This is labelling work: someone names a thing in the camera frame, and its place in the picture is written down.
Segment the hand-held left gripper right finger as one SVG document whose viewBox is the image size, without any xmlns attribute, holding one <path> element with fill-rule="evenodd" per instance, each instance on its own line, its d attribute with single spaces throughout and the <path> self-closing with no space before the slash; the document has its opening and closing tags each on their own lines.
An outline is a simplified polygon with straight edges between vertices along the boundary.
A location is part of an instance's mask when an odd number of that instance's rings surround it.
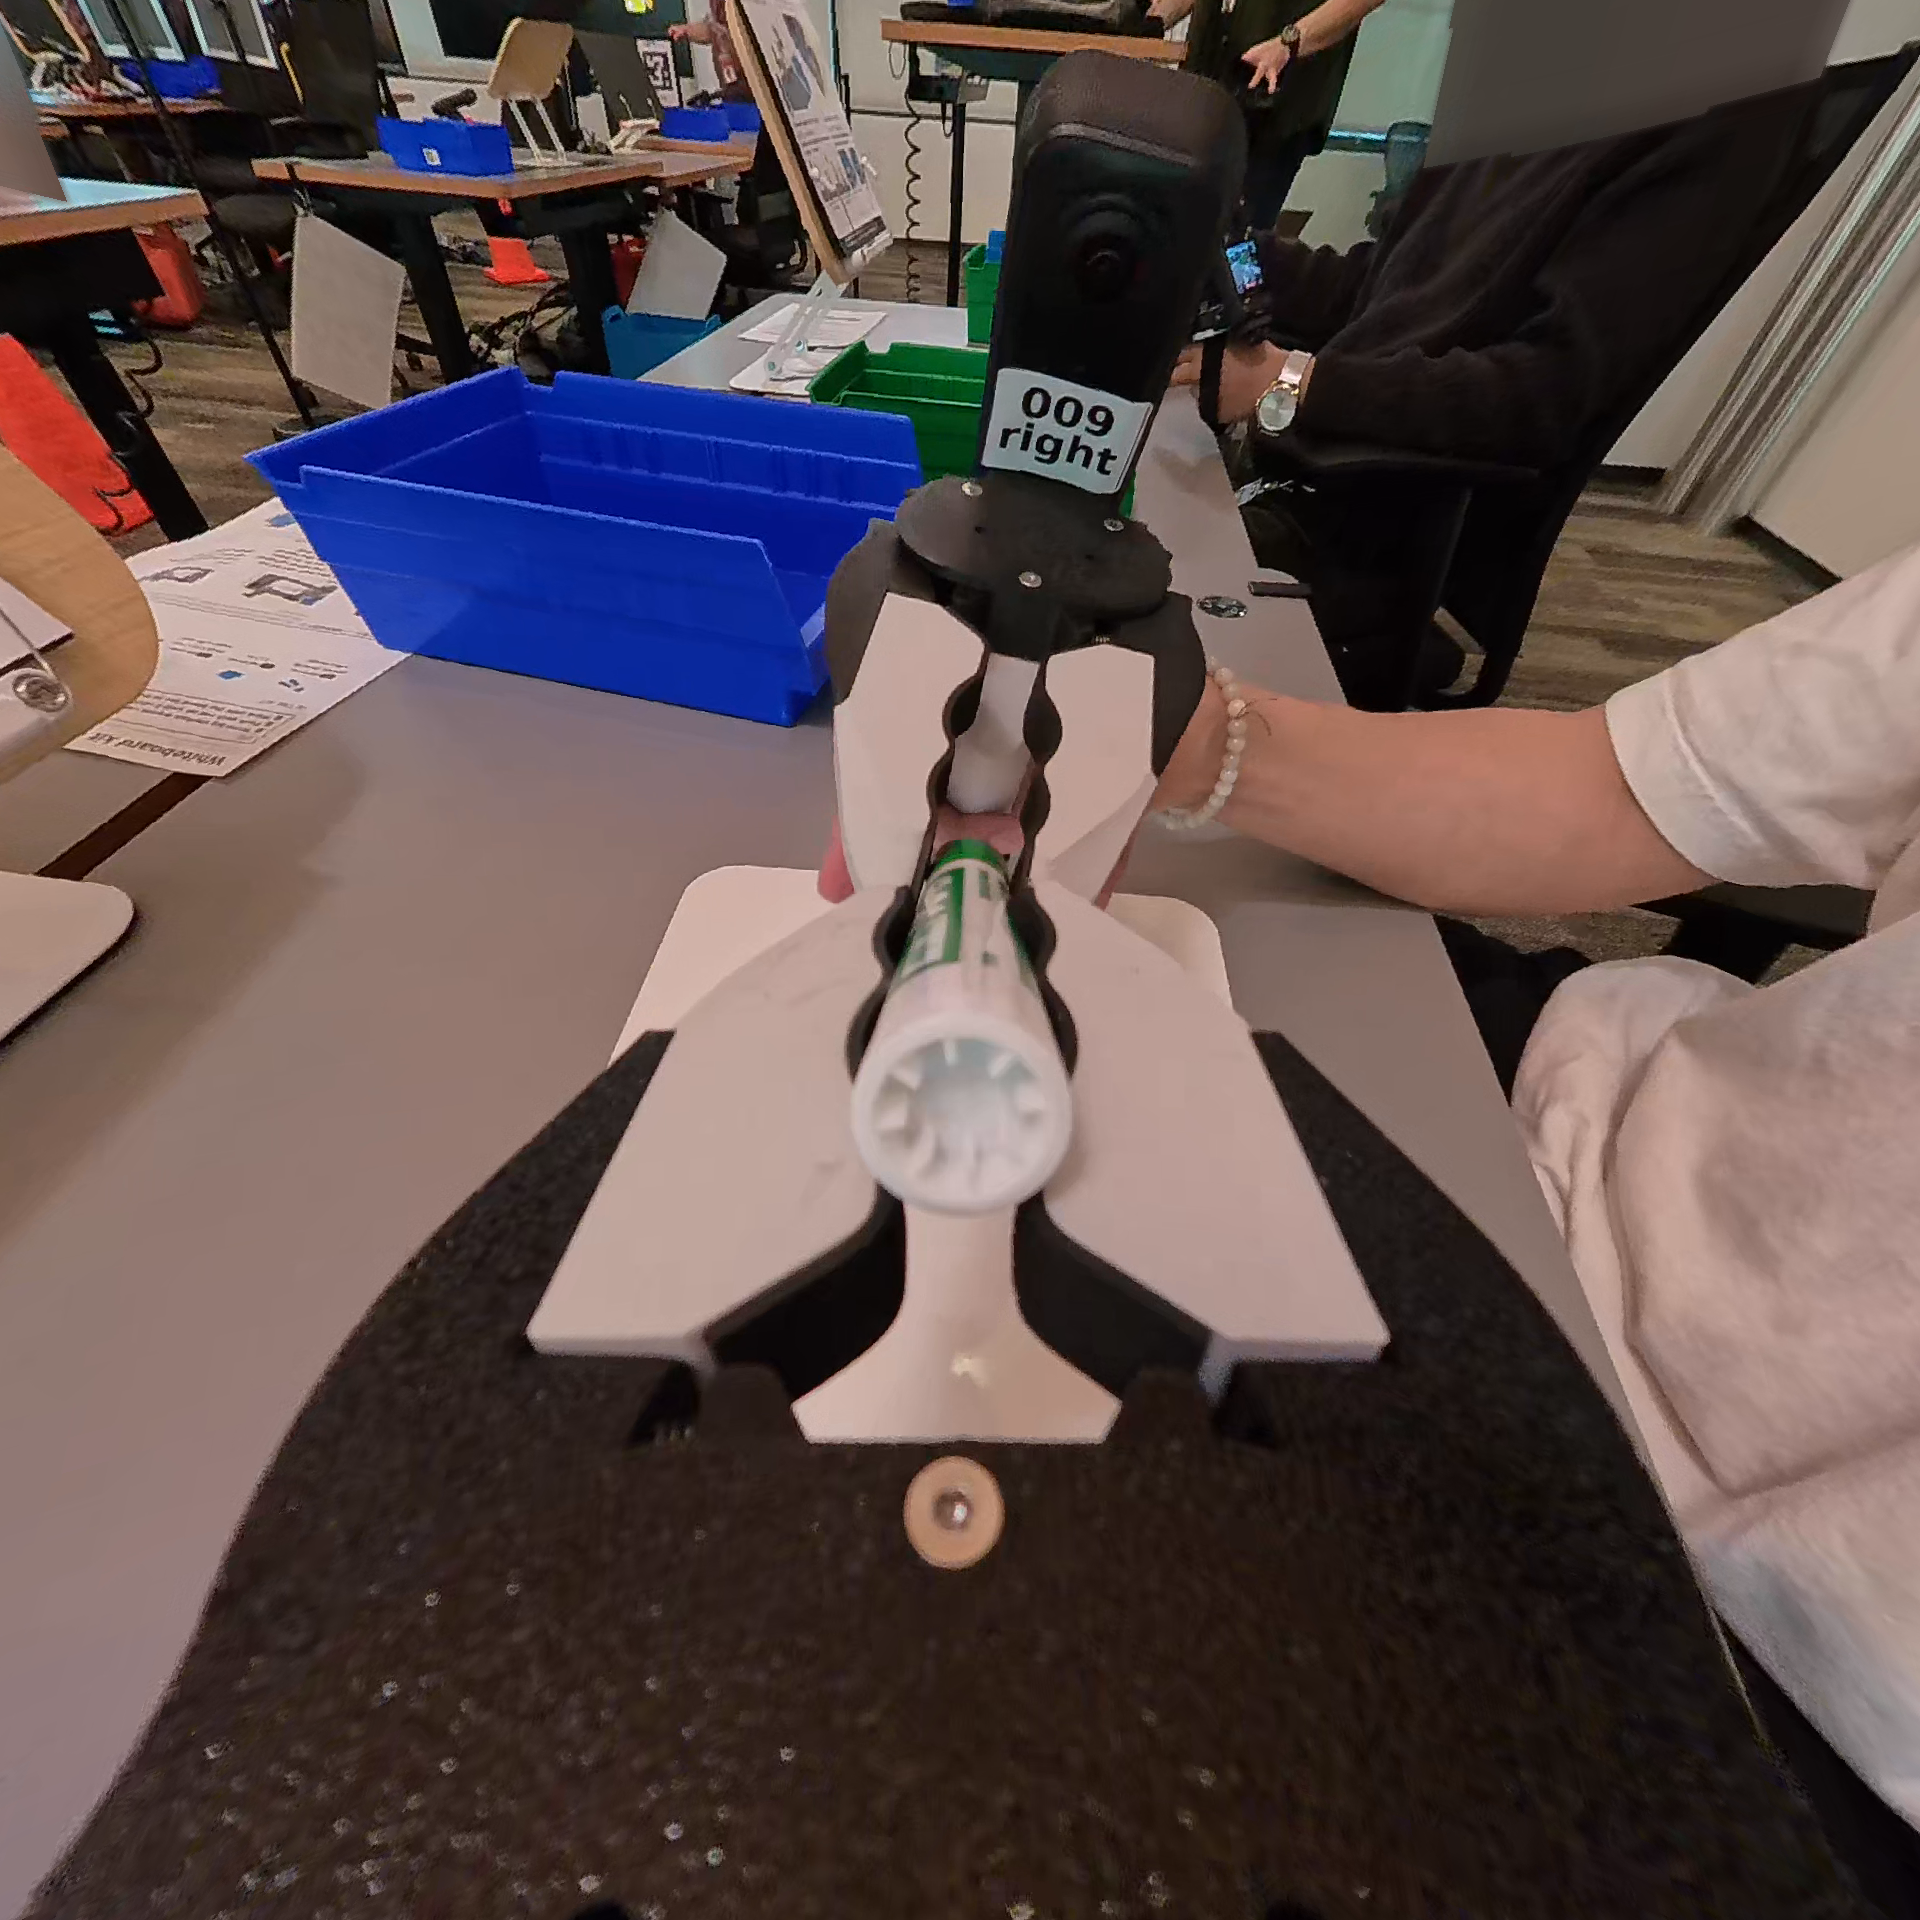
<svg viewBox="0 0 1920 1920">
<path fill-rule="evenodd" d="M 1184 901 L 1035 887 L 1076 1035 L 1071 1158 L 1021 1205 L 1021 1312 L 1064 1361 L 1370 1361 L 1332 1225 L 1218 931 Z"/>
</svg>

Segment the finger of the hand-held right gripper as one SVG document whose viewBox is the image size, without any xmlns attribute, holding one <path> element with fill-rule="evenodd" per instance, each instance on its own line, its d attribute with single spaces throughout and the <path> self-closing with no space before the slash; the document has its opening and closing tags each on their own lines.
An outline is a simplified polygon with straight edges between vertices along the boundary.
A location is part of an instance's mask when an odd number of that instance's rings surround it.
<svg viewBox="0 0 1920 1920">
<path fill-rule="evenodd" d="M 1152 657 L 1119 646 L 1054 657 L 1046 694 L 1063 743 L 1046 759 L 1031 878 L 1104 901 L 1154 795 Z"/>
<path fill-rule="evenodd" d="M 953 812 L 930 798 L 948 756 L 947 712 L 982 661 L 982 639 L 953 610 L 901 590 L 878 603 L 852 694 L 836 706 L 829 901 L 904 887 L 923 839 L 936 852 L 991 839 L 991 812 Z"/>
</svg>

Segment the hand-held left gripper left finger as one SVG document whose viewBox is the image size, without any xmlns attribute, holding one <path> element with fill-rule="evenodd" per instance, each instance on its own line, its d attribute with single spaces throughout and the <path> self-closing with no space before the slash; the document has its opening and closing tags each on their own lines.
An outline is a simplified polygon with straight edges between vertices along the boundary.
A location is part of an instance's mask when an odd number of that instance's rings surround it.
<svg viewBox="0 0 1920 1920">
<path fill-rule="evenodd" d="M 745 1330 L 740 1299 L 767 1299 L 877 1224 L 848 1044 L 878 988 L 877 924 L 891 904 L 829 904 L 661 1035 L 524 1330 L 541 1356 L 713 1359 L 708 1344 Z"/>
</svg>

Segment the white whiteboard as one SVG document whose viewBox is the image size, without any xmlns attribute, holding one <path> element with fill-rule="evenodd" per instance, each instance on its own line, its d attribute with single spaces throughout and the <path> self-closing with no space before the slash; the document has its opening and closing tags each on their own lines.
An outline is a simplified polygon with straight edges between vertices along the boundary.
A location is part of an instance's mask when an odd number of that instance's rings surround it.
<svg viewBox="0 0 1920 1920">
<path fill-rule="evenodd" d="M 639 1077 L 708 997 L 822 916 L 800 871 L 721 868 L 689 882 L 622 1028 Z M 1111 916 L 1229 1002 L 1200 907 L 1119 898 Z M 852 1247 L 736 1308 L 745 1330 L 708 1344 L 708 1375 L 681 1350 L 661 1361 L 635 1440 L 1099 1444 L 1140 1379 L 1180 1379 L 1207 1404 L 1234 1379 L 1207 1330 L 1071 1243 L 1040 1196 L 930 1215 L 877 1188 L 877 1224 Z"/>
</svg>

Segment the green dry-erase marker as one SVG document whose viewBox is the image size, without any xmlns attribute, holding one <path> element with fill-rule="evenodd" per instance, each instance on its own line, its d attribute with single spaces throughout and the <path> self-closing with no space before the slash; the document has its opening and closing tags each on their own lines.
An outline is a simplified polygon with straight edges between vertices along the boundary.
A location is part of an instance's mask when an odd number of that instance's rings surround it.
<svg viewBox="0 0 1920 1920">
<path fill-rule="evenodd" d="M 852 1077 L 852 1138 L 923 1215 L 1002 1215 L 1071 1151 L 1071 1068 L 1008 901 L 921 882 Z"/>
</svg>

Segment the blue storage bin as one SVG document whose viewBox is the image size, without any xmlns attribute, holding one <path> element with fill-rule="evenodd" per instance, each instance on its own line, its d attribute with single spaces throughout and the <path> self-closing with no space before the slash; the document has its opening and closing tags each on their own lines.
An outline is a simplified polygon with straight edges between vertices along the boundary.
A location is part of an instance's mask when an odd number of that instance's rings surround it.
<svg viewBox="0 0 1920 1920">
<path fill-rule="evenodd" d="M 921 486 L 904 416 L 485 372 L 248 464 L 407 657 L 791 725 L 829 573 Z"/>
</svg>

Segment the person's right forearm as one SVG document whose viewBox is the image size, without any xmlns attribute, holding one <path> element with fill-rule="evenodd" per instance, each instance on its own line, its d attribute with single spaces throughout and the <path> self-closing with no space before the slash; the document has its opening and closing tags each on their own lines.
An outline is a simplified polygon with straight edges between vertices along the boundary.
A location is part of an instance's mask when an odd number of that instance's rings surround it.
<svg viewBox="0 0 1920 1920">
<path fill-rule="evenodd" d="M 1248 756 L 1218 817 L 1380 898 L 1448 916 L 1629 907 L 1710 882 L 1645 812 L 1589 712 L 1349 712 L 1244 689 Z"/>
</svg>

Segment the person's right hand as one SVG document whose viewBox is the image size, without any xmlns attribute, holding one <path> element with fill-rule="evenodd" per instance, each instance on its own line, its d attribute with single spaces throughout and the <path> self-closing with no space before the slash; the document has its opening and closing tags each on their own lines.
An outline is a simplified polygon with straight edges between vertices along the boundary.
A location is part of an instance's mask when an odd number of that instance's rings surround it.
<svg viewBox="0 0 1920 1920">
<path fill-rule="evenodd" d="M 1164 821 L 1164 830 L 1211 830 L 1225 812 L 1234 786 L 1239 786 L 1244 756 L 1248 756 L 1244 686 L 1222 661 L 1211 661 L 1207 694 L 1199 700 L 1191 725 L 1177 751 L 1167 756 L 1167 769 L 1161 772 L 1147 809 L 1140 812 L 1129 844 L 1119 846 L 1114 868 L 1096 898 L 1096 907 L 1111 907 L 1114 887 L 1147 821 Z"/>
</svg>

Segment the poster board on stand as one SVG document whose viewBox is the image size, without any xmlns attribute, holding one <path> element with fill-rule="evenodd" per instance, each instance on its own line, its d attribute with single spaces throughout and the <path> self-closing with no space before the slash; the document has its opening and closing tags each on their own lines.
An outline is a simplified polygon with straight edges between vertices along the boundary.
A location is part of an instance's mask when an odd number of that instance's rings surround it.
<svg viewBox="0 0 1920 1920">
<path fill-rule="evenodd" d="M 800 0 L 732 0 L 726 28 L 804 241 L 843 294 L 891 246 L 891 230 L 813 12 Z"/>
</svg>

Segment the white board panel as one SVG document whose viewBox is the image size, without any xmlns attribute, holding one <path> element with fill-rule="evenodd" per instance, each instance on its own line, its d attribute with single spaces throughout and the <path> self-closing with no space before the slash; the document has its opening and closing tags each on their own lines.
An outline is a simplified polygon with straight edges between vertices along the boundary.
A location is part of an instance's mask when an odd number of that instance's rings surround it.
<svg viewBox="0 0 1920 1920">
<path fill-rule="evenodd" d="M 644 230 L 626 312 L 708 324 L 726 278 L 726 253 L 661 208 Z"/>
</svg>

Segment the printed instruction paper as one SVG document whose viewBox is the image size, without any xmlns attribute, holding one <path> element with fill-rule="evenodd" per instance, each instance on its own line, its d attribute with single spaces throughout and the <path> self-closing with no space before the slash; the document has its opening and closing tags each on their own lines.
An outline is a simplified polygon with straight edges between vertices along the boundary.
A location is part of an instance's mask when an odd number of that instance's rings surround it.
<svg viewBox="0 0 1920 1920">
<path fill-rule="evenodd" d="M 156 674 L 75 751 L 225 778 L 402 664 L 282 501 L 129 572 L 156 619 Z"/>
</svg>

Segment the small blue bin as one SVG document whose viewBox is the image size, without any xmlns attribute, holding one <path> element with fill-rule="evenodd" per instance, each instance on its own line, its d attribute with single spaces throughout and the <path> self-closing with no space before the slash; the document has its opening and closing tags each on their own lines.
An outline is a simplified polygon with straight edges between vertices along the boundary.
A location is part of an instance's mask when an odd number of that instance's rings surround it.
<svg viewBox="0 0 1920 1920">
<path fill-rule="evenodd" d="M 381 153 L 405 173 L 429 177 L 512 177 L 512 142 L 504 124 L 469 124 L 469 120 L 377 120 Z"/>
</svg>

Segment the instruction sheet on stand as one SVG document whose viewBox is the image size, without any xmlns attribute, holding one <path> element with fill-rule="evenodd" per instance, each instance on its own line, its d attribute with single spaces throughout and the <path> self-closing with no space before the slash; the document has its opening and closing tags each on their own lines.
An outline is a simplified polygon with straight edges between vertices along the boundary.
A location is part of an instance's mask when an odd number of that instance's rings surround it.
<svg viewBox="0 0 1920 1920">
<path fill-rule="evenodd" d="M 15 456 L 0 458 L 0 778 L 133 706 L 156 619 L 121 553 Z"/>
</svg>

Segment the orange bag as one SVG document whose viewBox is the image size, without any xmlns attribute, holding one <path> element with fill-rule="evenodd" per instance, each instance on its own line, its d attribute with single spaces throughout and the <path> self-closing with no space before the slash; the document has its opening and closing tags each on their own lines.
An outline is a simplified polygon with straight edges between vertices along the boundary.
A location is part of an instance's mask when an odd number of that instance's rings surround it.
<svg viewBox="0 0 1920 1920">
<path fill-rule="evenodd" d="M 151 225 L 151 227 L 133 227 L 133 234 L 136 234 L 136 246 L 148 271 L 156 278 L 156 294 L 133 302 L 133 312 L 144 328 L 162 328 L 162 331 L 198 328 L 205 308 L 205 291 L 203 291 L 203 271 L 182 230 L 169 225 Z"/>
</svg>

